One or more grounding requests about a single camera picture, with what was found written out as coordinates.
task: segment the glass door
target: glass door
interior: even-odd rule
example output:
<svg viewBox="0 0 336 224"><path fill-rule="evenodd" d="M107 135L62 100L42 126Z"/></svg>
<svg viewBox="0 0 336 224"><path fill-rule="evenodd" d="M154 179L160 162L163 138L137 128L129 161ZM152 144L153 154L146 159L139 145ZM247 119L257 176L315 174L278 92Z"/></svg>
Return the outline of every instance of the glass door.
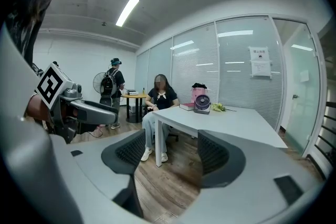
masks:
<svg viewBox="0 0 336 224"><path fill-rule="evenodd" d="M306 24L275 19L284 47L287 96L285 138L300 154L308 145L319 107L320 72L313 39Z"/></svg>

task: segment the electric fan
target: electric fan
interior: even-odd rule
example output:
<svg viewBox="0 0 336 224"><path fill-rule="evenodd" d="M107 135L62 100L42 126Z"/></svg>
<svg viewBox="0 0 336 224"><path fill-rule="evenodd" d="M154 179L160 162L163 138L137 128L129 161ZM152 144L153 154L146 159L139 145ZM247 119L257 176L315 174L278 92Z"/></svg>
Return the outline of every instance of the electric fan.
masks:
<svg viewBox="0 0 336 224"><path fill-rule="evenodd" d="M102 81L105 78L105 76L106 76L106 72L101 72L101 73L98 73L93 79L93 88L99 94L102 94L102 92L104 91L104 86L102 84Z"/></svg>
<svg viewBox="0 0 336 224"><path fill-rule="evenodd" d="M210 113L210 98L205 94L199 95L194 102L194 112L200 114Z"/></svg>

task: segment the table leg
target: table leg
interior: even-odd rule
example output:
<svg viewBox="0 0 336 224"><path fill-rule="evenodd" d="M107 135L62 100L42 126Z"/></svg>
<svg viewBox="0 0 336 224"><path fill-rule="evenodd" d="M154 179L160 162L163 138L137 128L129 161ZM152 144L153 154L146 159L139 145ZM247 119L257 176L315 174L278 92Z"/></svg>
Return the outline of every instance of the table leg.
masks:
<svg viewBox="0 0 336 224"><path fill-rule="evenodd" d="M126 110L127 110L127 119L130 118L130 99L126 98Z"/></svg>
<svg viewBox="0 0 336 224"><path fill-rule="evenodd" d="M139 114L140 114L140 119L142 119L142 98L140 98Z"/></svg>
<svg viewBox="0 0 336 224"><path fill-rule="evenodd" d="M163 140L162 134L162 122L158 119L155 119L155 158L156 166L160 167L162 165L161 160L161 144Z"/></svg>
<svg viewBox="0 0 336 224"><path fill-rule="evenodd" d="M139 99L135 99L135 121L139 122Z"/></svg>

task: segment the white table leg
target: white table leg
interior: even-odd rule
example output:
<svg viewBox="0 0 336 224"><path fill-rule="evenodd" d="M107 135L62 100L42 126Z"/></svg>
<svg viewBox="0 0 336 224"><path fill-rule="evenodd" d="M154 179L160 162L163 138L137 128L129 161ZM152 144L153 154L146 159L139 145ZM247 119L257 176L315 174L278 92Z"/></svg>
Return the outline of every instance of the white table leg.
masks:
<svg viewBox="0 0 336 224"><path fill-rule="evenodd" d="M155 119L155 158L156 158L156 165L160 167L162 165L161 160L161 141L163 139L162 134L162 122Z"/></svg>

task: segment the hat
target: hat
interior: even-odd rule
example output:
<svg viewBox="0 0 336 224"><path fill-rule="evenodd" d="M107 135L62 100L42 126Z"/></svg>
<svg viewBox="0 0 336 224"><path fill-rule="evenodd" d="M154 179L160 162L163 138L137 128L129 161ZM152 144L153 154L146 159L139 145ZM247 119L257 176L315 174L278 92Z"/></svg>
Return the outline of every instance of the hat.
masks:
<svg viewBox="0 0 336 224"><path fill-rule="evenodd" d="M119 58L113 58L111 60L111 65L115 66L117 64L120 64L121 65L121 61L119 61Z"/></svg>

